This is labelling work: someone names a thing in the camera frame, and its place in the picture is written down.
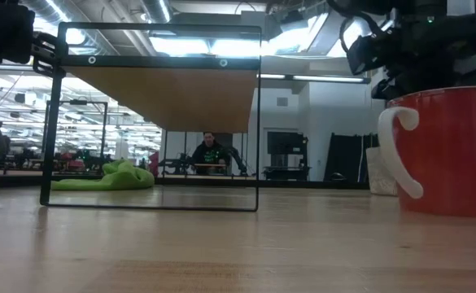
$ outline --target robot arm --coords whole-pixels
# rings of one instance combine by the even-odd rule
[[[236,150],[235,147],[227,146],[225,147],[225,152],[234,158],[234,160],[236,161],[236,164],[238,165],[241,175],[246,175],[247,167],[243,164],[243,161],[241,157],[239,156],[238,150]]]
[[[0,63],[28,63],[33,56],[33,71],[47,77],[55,73],[57,38],[48,33],[33,31],[35,13],[18,5],[19,0],[0,0]]]
[[[385,67],[388,78],[375,87],[373,98],[389,100],[420,90],[476,84],[472,60],[476,59],[476,13],[448,15],[449,7],[460,1],[328,2],[347,18],[361,17],[370,28],[373,21],[365,12],[381,15],[395,9],[394,28],[386,32],[372,28],[371,36],[359,37],[349,49],[343,46],[353,74]]]

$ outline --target ceiling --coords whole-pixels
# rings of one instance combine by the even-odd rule
[[[25,0],[25,3],[48,3],[51,7],[63,7],[66,11],[60,20],[48,20],[38,15],[35,27],[37,30],[56,34],[59,21],[91,21],[91,22],[146,22],[142,2],[140,0]],[[170,2],[175,13],[240,15],[245,11],[267,11],[280,15],[290,9],[305,7],[304,15],[308,15],[307,28],[283,33],[269,42],[263,42],[261,52],[262,72],[299,75],[334,75],[350,76],[347,61],[342,51],[334,51],[338,43],[338,27],[343,21],[340,15],[325,10],[324,13],[309,17],[313,9],[309,5],[324,5],[323,1],[299,0],[255,0],[254,2],[194,1],[176,0]],[[366,31],[359,24],[352,25],[350,42]],[[74,32],[71,38],[84,40],[84,35],[94,36],[95,44],[102,44],[106,50],[119,55],[150,55],[157,42],[152,42],[142,32],[102,31],[87,34]],[[72,49],[72,54],[90,54],[88,46]],[[107,103],[106,153],[114,154],[118,142],[127,142],[131,155],[142,157],[150,150],[158,150],[161,144],[161,129],[151,122],[146,122],[137,113],[119,105],[117,101],[107,97],[91,85],[78,78],[68,75],[63,81],[62,101],[81,99],[88,104],[70,105],[63,103],[59,109],[59,128],[57,133],[57,149],[90,149],[99,151],[102,137],[103,105]],[[291,88],[294,92],[302,88],[298,81],[266,81],[263,87]],[[29,146],[41,151],[42,133],[46,102],[50,98],[51,79],[41,77],[34,72],[21,73],[18,70],[4,68],[0,70],[0,120],[2,130],[8,135],[14,146]],[[25,101],[15,100],[17,94],[24,94]]]

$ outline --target fluorescent light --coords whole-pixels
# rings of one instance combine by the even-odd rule
[[[211,53],[219,56],[260,56],[259,41],[248,40],[217,40]]]
[[[294,76],[295,81],[329,81],[329,82],[351,82],[360,83],[364,78],[358,77],[312,77],[312,76]]]
[[[263,74],[263,73],[261,73],[261,78],[262,79],[285,79],[285,76],[282,75],[282,74]]]
[[[81,114],[83,115],[104,115],[103,112],[82,112]],[[108,112],[108,116],[128,116],[129,113],[123,113],[123,112]]]
[[[392,25],[393,25],[393,20],[388,20],[382,27],[381,30],[386,32]]]
[[[66,31],[66,43],[69,45],[80,45],[85,41],[85,35],[77,28],[70,28]]]
[[[326,19],[328,18],[328,13],[323,13],[319,16],[314,16],[317,19],[311,23],[311,19],[308,20],[308,25],[311,27],[308,35],[303,39],[303,41],[299,45],[298,52],[306,51],[313,43],[313,40],[317,37],[319,31],[321,31],[322,26],[325,24]]]
[[[172,39],[162,37],[151,37],[150,40],[153,44],[153,47],[158,52],[163,52],[171,56],[208,53],[208,46],[204,40]]]
[[[0,65],[0,70],[15,70],[15,71],[28,71],[32,72],[33,68],[31,66],[25,65]]]

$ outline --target ceiling light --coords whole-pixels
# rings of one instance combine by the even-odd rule
[[[82,112],[84,115],[104,115],[103,112]],[[129,116],[129,113],[126,112],[108,112],[108,116]]]
[[[381,30],[386,32],[391,26],[393,26],[393,20],[388,20],[382,27]]]
[[[285,79],[285,76],[282,74],[263,74],[261,73],[262,79]]]
[[[32,72],[33,68],[31,66],[25,65],[0,65],[0,70],[14,70],[14,71],[29,71]]]
[[[69,45],[80,45],[85,41],[85,35],[77,28],[70,28],[66,31],[66,43]]]
[[[162,37],[151,37],[150,40],[158,52],[166,53],[171,56],[208,53],[208,46],[204,40]]]
[[[217,40],[211,53],[219,56],[260,56],[259,41],[248,40]]]
[[[295,81],[328,81],[328,82],[350,82],[361,83],[364,78],[358,77],[312,77],[312,76],[294,76]]]

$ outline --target table surface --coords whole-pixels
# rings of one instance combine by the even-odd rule
[[[217,191],[170,195],[248,196]],[[365,190],[260,192],[252,213],[41,208],[37,188],[0,190],[0,293],[476,292],[475,218],[400,212]]]

